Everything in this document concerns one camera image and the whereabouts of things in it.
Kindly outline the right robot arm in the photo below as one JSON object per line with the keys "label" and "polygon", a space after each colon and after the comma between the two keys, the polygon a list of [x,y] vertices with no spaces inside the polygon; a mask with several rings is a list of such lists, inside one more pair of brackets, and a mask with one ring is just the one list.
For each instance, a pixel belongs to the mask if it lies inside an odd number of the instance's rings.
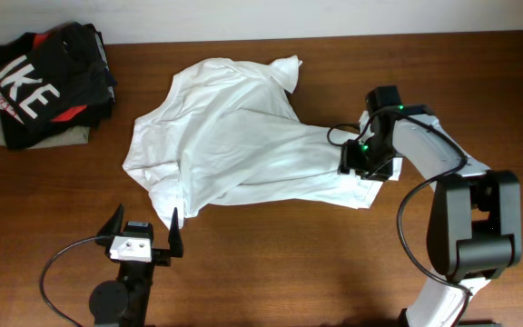
{"label": "right robot arm", "polygon": [[[340,144],[339,171],[385,182],[394,160],[409,160],[423,182],[403,198],[396,216],[401,247],[426,275],[399,326],[461,326],[473,297],[522,255],[520,182],[465,152],[425,104],[404,104],[396,86],[378,86],[365,97],[367,121],[359,135]],[[403,232],[408,202],[430,187],[433,201],[426,236],[432,267],[425,268]]]}

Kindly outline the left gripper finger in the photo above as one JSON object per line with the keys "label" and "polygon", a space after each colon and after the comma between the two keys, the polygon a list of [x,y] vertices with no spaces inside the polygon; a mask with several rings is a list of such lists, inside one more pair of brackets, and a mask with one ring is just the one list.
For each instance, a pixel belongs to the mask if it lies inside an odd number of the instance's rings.
{"label": "left gripper finger", "polygon": [[171,219],[171,226],[168,235],[169,253],[171,257],[183,257],[183,240],[181,237],[181,230],[179,226],[178,210],[174,208]]}
{"label": "left gripper finger", "polygon": [[113,215],[96,234],[97,236],[115,236],[120,233],[123,224],[124,206],[120,203]]}

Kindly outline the white polo shirt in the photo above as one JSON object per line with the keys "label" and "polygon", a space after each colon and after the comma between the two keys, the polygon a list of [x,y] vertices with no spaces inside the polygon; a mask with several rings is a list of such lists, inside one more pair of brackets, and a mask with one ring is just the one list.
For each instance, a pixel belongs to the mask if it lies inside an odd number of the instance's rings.
{"label": "white polo shirt", "polygon": [[290,199],[371,207],[381,183],[338,171],[352,133],[302,123],[288,94],[300,59],[210,58],[173,77],[164,102],[138,117],[123,170],[166,225],[206,205]]}

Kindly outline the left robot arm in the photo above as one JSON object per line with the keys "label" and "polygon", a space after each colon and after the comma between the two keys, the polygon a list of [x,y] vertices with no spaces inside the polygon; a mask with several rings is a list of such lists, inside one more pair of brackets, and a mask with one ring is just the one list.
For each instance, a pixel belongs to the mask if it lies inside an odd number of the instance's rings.
{"label": "left robot arm", "polygon": [[169,267],[173,258],[183,257],[178,211],[173,211],[167,249],[153,246],[151,223],[125,222],[119,205],[97,233],[96,243],[106,257],[119,265],[117,277],[98,284],[89,298],[95,326],[144,327],[157,267]]}

